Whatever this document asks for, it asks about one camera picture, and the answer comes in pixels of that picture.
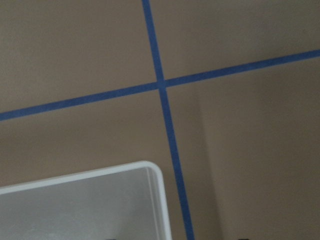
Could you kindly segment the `translucent white plastic box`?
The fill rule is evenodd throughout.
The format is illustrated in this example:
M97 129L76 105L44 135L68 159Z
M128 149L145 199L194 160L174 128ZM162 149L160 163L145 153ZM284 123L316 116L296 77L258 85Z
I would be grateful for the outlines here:
M164 179L150 161L3 186L3 240L170 240Z

